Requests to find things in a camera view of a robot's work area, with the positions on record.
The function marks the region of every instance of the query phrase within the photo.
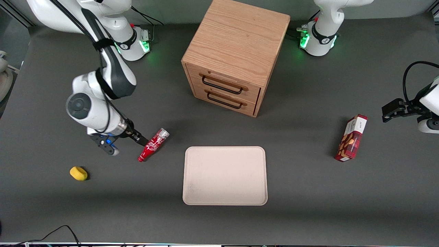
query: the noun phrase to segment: gray table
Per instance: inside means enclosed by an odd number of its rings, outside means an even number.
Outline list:
[[[98,66],[88,40],[31,30],[0,121],[0,240],[69,224],[83,242],[437,246],[439,135],[419,132],[415,117],[381,122],[381,106],[402,96],[405,68],[439,62],[431,15],[347,20],[321,58],[287,38],[257,118],[192,96],[180,59],[196,28],[157,26],[152,53],[128,63],[138,86],[116,106],[147,137],[171,133],[146,163],[131,140],[106,155],[65,112],[72,79]],[[410,98],[438,73],[414,67]],[[369,117],[358,156],[340,163],[333,156],[358,113]],[[184,152],[210,145],[265,149],[266,205],[183,203]],[[87,167],[91,180],[75,181],[72,166]],[[48,241],[73,239],[63,231]]]

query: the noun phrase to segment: metal handle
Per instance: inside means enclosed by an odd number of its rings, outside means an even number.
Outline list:
[[[215,102],[217,102],[217,103],[223,104],[223,105],[227,105],[228,107],[235,108],[235,109],[239,109],[239,108],[241,108],[241,106],[242,106],[242,103],[239,103],[239,106],[235,106],[235,105],[231,105],[231,104],[226,103],[226,102],[222,102],[221,100],[218,100],[218,99],[215,99],[215,98],[209,97],[209,95],[210,95],[210,92],[207,92],[207,98],[208,98],[208,99],[210,99],[210,100],[212,100],[212,101],[215,101]]]
[[[241,89],[239,91],[233,91],[233,90],[230,90],[228,88],[217,86],[215,84],[209,83],[209,82],[205,81],[204,79],[206,79],[206,76],[203,76],[203,78],[201,78],[201,81],[203,82],[203,84],[211,86],[211,87],[214,87],[214,88],[218,88],[218,89],[224,90],[224,91],[232,93],[232,94],[240,94],[242,92],[242,89],[243,89],[241,87]]]

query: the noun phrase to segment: white tray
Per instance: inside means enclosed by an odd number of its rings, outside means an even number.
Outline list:
[[[184,161],[187,205],[261,206],[267,202],[261,147],[190,147]]]

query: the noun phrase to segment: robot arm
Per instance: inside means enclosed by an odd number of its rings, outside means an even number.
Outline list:
[[[119,153],[114,141],[121,137],[130,137],[141,145],[147,143],[133,123],[125,118],[109,101],[129,96],[136,88],[136,78],[122,57],[117,52],[111,36],[92,11],[82,8],[75,0],[28,0],[37,18],[48,11],[61,11],[69,21],[65,21],[66,29],[72,30],[71,23],[84,33],[100,52],[103,65],[96,71],[77,76],[72,83],[73,94],[68,98],[66,110],[76,122],[87,127],[87,133],[108,154]],[[58,19],[45,19],[49,27],[60,27]]]
[[[46,26],[68,33],[83,31],[50,0],[27,0],[32,12]],[[149,32],[138,26],[131,27],[121,15],[131,7],[131,0],[75,0],[83,9],[91,11],[103,25],[118,47],[118,52],[128,61],[142,58],[150,51]],[[67,7],[70,3],[63,1]]]
[[[396,98],[383,106],[382,120],[384,123],[397,117],[420,115],[418,117],[418,130],[424,133],[439,134],[439,76],[432,83],[424,87],[416,94],[413,100],[408,100],[405,81],[407,73],[415,64],[427,64],[439,68],[438,64],[417,61],[407,67],[403,77],[404,98]]]
[[[312,56],[323,56],[334,46],[337,31],[345,19],[341,8],[356,7],[372,3],[374,0],[314,0],[320,8],[318,20],[311,20],[297,31],[302,32],[300,48]]]

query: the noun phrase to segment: wooden drawer cabinet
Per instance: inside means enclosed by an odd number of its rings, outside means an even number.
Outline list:
[[[256,117],[290,17],[213,0],[181,62],[194,96]]]

